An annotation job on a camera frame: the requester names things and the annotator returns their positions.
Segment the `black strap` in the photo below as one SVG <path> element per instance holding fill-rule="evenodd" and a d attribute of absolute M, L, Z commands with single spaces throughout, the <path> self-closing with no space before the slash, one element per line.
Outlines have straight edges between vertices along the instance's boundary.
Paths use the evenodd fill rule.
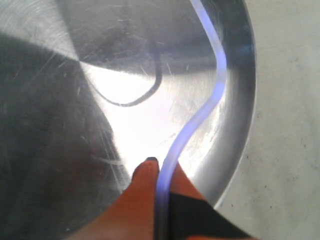
<path fill-rule="evenodd" d="M 171 193 L 169 201 L 170 240 L 184 240 L 190 236 L 250 238 L 204 200 Z"/>

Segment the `countertop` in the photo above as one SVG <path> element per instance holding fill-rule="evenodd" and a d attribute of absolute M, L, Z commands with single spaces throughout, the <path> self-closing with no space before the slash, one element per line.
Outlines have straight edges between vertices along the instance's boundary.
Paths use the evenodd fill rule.
<path fill-rule="evenodd" d="M 219 212 L 266 240 L 320 238 L 320 1 L 246 0 L 257 102 Z"/>

